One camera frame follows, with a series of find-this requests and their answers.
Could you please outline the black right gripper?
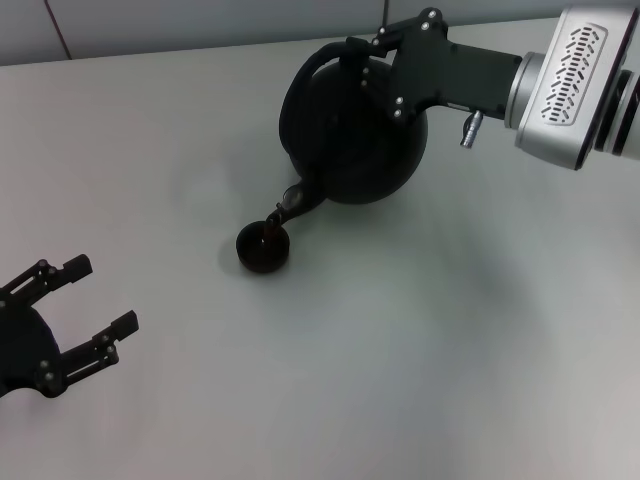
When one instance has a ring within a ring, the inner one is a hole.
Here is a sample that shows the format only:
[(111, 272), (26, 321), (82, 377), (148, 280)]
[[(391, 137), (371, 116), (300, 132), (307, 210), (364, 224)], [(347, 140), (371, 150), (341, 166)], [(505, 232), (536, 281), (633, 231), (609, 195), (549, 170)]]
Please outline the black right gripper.
[(449, 106), (502, 120), (520, 56), (456, 44), (434, 7), (381, 27), (371, 41), (348, 37), (347, 56), (384, 58), (360, 71), (359, 105), (387, 109), (392, 120), (411, 122), (433, 106)]

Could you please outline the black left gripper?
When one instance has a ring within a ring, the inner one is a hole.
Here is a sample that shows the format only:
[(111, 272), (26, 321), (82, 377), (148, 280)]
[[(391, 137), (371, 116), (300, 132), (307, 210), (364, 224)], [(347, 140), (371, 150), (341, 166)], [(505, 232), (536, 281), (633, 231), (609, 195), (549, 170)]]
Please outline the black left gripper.
[(31, 389), (55, 398), (78, 383), (119, 362), (115, 346), (139, 330), (131, 310), (89, 341), (60, 352), (53, 333), (31, 306), (51, 292), (93, 272), (81, 254), (61, 268), (41, 259), (1, 288), (1, 396)]

